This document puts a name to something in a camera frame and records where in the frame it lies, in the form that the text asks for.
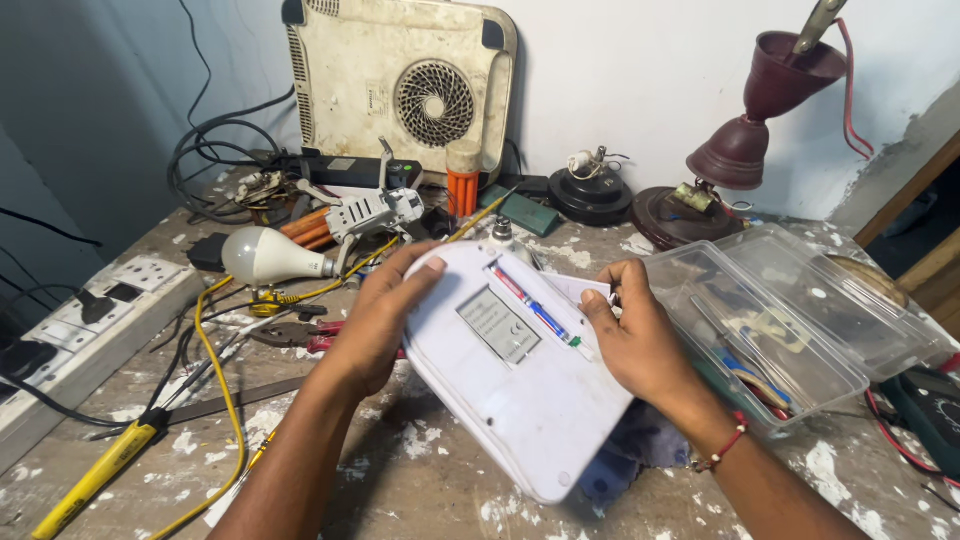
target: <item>power socket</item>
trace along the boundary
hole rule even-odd
[[[24,340],[50,343],[57,355],[26,382],[68,408],[83,403],[113,372],[160,333],[204,291],[200,274],[152,257],[135,257],[101,270],[85,288],[116,306],[86,325],[79,302],[60,306]],[[12,467],[63,420],[24,391],[0,404],[0,471]]]

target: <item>red-handled pliers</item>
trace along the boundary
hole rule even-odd
[[[260,343],[274,347],[306,347],[307,353],[329,351],[345,321],[316,324],[277,323],[256,329],[251,337]],[[403,349],[396,352],[397,358],[406,358]]]

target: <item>paint-stained table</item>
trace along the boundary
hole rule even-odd
[[[216,193],[227,191],[217,189]],[[154,255],[186,264],[184,251],[191,241],[230,231],[212,223],[191,227],[186,218],[186,211],[177,210],[118,261]],[[782,225],[825,253],[869,262],[852,240],[828,224],[785,220]],[[520,239],[546,269],[582,278],[592,277],[608,262],[652,252],[649,242],[629,224],[591,228],[563,223],[547,238],[522,233]],[[304,282],[288,290],[301,292],[316,285]],[[323,297],[320,303],[330,311],[326,319],[346,316],[354,294],[338,290]],[[235,317],[232,323],[242,324],[244,319]],[[155,342],[172,330],[171,325]],[[211,338],[218,341],[230,332],[232,328],[224,326],[211,331]],[[194,341],[190,353],[196,359],[201,353]],[[155,354],[145,348],[98,388],[80,411],[116,420],[135,417],[175,345]],[[317,361],[304,350],[248,341],[226,371],[231,388],[254,388],[306,375]],[[219,395],[217,385],[207,383],[190,401]],[[243,409],[249,446],[255,447],[272,430],[292,400],[287,395]],[[960,537],[960,517],[921,488],[929,480],[906,465],[883,439],[862,398],[850,398],[832,410],[777,434],[767,441],[770,448],[876,540]],[[0,478],[0,537],[29,535],[111,444],[85,441],[98,431],[64,421]],[[237,457],[233,437],[225,413],[171,428],[60,538],[146,538],[229,477]],[[911,441],[911,450],[920,449],[904,437]],[[524,499],[404,360],[397,363],[386,388],[360,405],[338,470],[335,495],[324,517],[326,540],[749,538],[713,479],[686,469],[644,471],[606,514],[594,510],[579,488],[554,507]],[[932,483],[938,493],[960,503],[960,491],[951,493],[941,482]],[[199,539],[209,532],[210,526],[199,519],[177,537]]]

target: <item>red thread bracelet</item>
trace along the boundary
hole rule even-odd
[[[743,416],[743,413],[738,410],[733,414],[733,416],[735,416],[736,420],[740,423],[740,425],[736,427],[736,431],[733,432],[733,437],[731,437],[730,441],[720,449],[720,452],[712,455],[709,460],[704,462],[695,461],[693,463],[694,471],[703,473],[704,471],[708,471],[715,467],[716,464],[720,462],[720,459],[723,458],[724,454],[726,454],[733,444],[740,438],[740,436],[747,432],[747,426],[749,423],[747,422],[746,417]]]

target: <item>light bulb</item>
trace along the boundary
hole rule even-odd
[[[278,231],[247,227],[230,235],[221,252],[224,268],[247,285],[333,276],[333,260],[301,248]]]

